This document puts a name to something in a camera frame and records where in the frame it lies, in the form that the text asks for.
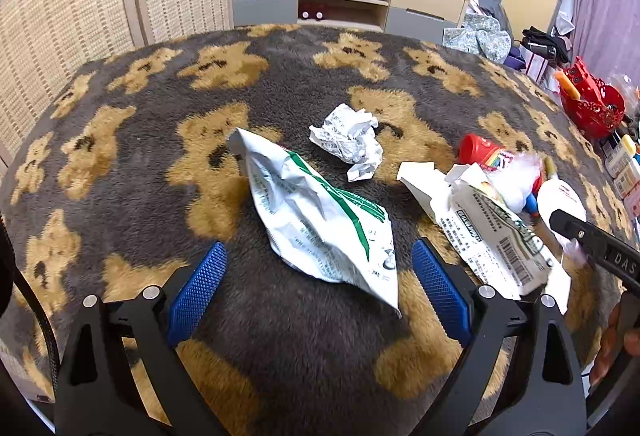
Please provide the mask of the person's right hand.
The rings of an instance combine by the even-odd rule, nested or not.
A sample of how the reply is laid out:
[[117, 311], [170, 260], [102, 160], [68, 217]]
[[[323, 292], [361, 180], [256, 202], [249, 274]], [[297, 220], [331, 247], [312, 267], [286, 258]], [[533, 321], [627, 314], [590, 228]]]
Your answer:
[[[602, 334], [601, 346], [590, 370], [589, 383], [591, 386], [597, 385], [602, 380], [615, 360], [613, 350], [617, 344], [618, 318], [620, 318], [620, 304], [617, 304], [612, 310], [610, 318], [608, 318], [608, 327]], [[624, 349], [632, 357], [640, 355], [640, 332], [638, 329], [630, 329], [625, 333]]]

